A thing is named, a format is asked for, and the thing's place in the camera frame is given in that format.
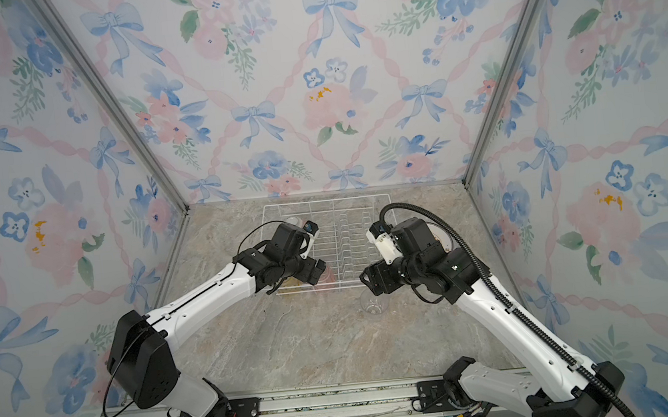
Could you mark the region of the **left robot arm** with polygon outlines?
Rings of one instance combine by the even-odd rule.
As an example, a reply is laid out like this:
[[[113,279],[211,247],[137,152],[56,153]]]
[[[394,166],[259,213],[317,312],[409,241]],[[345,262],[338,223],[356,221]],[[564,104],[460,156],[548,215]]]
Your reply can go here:
[[[184,374],[175,352],[228,308],[258,293],[274,293],[287,279],[316,285],[327,264],[310,255],[319,226],[275,221],[269,239],[239,245],[213,278],[145,315],[132,310],[117,323],[107,369],[142,410],[158,405],[181,417],[234,417],[232,405],[211,381]]]

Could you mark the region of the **clear drinking glass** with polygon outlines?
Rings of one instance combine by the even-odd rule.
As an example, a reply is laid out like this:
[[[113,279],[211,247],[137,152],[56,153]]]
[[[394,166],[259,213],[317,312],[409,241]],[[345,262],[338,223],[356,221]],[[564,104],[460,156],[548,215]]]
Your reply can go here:
[[[388,294],[376,295],[366,289],[361,292],[359,306],[368,317],[382,316],[389,308],[390,296]]]

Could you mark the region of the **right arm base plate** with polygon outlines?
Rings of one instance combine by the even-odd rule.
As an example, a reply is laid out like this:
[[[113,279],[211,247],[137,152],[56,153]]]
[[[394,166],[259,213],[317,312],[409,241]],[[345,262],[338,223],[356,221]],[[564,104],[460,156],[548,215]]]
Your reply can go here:
[[[489,405],[487,401],[476,401],[470,398],[460,389],[457,382],[443,379],[419,381],[415,388],[417,395],[412,400],[411,409],[417,413],[467,413],[478,407]]]

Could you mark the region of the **pink glass cup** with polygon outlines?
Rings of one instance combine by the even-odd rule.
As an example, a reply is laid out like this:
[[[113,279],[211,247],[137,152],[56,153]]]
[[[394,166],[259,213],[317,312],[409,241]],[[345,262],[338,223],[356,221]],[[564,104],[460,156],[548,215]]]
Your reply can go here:
[[[322,273],[322,276],[318,282],[319,285],[331,285],[337,283],[337,276],[333,271],[332,267],[327,267],[327,269]]]

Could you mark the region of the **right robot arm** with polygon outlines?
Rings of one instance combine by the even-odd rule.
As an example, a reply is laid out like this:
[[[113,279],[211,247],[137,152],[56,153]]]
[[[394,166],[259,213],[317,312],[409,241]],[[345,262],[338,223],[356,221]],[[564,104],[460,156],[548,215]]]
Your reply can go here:
[[[381,255],[360,280],[374,295],[399,288],[428,292],[470,315],[503,343],[526,369],[522,375],[461,358],[445,373],[449,394],[461,405],[503,407],[523,417],[606,417],[625,376],[613,363],[593,362],[533,317],[492,276],[489,268],[445,228],[407,219],[375,222],[368,241]]]

